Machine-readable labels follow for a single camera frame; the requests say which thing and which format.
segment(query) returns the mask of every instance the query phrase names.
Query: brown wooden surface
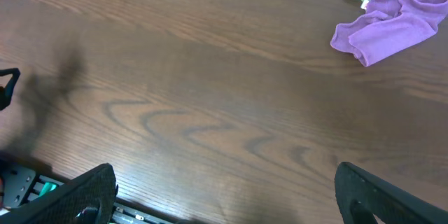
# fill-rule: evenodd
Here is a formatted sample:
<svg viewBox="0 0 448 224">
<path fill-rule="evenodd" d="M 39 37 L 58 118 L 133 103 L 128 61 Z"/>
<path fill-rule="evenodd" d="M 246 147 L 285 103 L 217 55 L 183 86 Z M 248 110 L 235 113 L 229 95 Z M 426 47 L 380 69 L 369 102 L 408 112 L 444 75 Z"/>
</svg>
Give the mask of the brown wooden surface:
<svg viewBox="0 0 448 224">
<path fill-rule="evenodd" d="M 448 25 L 369 68 L 350 0 L 0 0 L 0 144 L 208 223 L 341 223 L 353 162 L 448 209 Z"/>
</svg>

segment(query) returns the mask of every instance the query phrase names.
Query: cloth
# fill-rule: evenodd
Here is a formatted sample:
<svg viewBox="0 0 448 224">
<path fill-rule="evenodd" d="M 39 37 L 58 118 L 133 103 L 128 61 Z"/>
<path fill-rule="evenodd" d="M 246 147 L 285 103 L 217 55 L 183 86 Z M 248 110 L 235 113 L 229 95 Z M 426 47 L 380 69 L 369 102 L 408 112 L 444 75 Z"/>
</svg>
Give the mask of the cloth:
<svg viewBox="0 0 448 224">
<path fill-rule="evenodd" d="M 448 0 L 371 0 L 366 14 L 336 26 L 330 44 L 368 67 L 430 38 L 447 15 Z"/>
</svg>

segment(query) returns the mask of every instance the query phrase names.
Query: mint cloth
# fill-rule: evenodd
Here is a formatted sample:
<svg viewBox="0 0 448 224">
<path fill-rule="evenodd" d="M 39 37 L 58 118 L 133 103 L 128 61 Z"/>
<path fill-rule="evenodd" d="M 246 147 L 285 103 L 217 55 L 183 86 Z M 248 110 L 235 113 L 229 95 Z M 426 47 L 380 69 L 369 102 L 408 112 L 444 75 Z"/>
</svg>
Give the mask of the mint cloth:
<svg viewBox="0 0 448 224">
<path fill-rule="evenodd" d="M 432 37 L 447 15 L 448 0 L 371 0 L 366 14 L 336 26 L 330 44 L 368 67 Z"/>
</svg>

